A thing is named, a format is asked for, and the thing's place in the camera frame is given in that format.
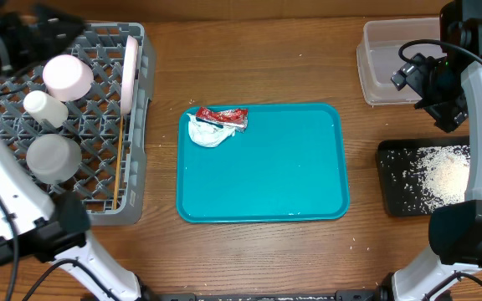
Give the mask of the red foil snack wrapper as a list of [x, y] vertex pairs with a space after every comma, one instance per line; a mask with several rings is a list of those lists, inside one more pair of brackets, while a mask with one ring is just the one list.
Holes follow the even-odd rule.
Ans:
[[248, 126], [248, 114], [248, 109], [213, 111], [207, 107], [200, 107], [196, 117], [214, 125], [233, 127], [237, 131], [244, 132]]

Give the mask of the white paper cup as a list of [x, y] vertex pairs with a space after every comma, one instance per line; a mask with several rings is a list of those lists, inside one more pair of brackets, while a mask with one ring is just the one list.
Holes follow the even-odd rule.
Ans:
[[37, 122], [47, 121], [54, 128], [59, 128], [68, 119], [69, 111], [66, 105], [41, 90], [29, 92], [23, 107]]

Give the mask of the large white plate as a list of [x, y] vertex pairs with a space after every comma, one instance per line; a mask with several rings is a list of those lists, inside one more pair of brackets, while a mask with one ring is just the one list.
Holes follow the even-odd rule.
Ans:
[[128, 115], [131, 112], [136, 75], [137, 54], [138, 42], [132, 36], [128, 36], [126, 40], [126, 50], [124, 55], [120, 85], [121, 115]]

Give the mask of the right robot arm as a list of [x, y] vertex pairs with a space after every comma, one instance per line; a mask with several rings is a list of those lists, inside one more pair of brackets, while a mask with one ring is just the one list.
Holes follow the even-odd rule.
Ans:
[[448, 300], [449, 288], [482, 270], [482, 0], [454, 0], [439, 14], [444, 57], [408, 58], [391, 81], [420, 96], [414, 106], [446, 133], [469, 122], [470, 168], [464, 201], [436, 209], [429, 245], [410, 264], [389, 273], [374, 300]]

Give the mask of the grey bowl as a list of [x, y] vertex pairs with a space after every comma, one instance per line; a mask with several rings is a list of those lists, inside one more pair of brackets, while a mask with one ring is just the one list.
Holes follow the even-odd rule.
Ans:
[[45, 184], [59, 184], [79, 169], [82, 153], [79, 145], [56, 134], [36, 138], [26, 153], [26, 163], [35, 177]]

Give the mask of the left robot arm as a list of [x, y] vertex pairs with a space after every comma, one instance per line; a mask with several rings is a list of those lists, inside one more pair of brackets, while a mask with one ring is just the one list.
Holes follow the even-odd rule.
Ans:
[[139, 23], [34, 11], [0, 3], [0, 267], [34, 257], [98, 300], [152, 300], [90, 227], [140, 218], [155, 51]]

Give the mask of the white napkin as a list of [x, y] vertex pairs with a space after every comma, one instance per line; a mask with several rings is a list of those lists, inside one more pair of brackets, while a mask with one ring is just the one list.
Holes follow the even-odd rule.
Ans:
[[236, 130], [233, 127], [218, 127], [206, 121], [198, 120], [195, 115], [189, 115], [188, 117], [188, 135], [192, 142], [197, 145], [213, 148], [220, 145], [228, 137], [235, 136]]

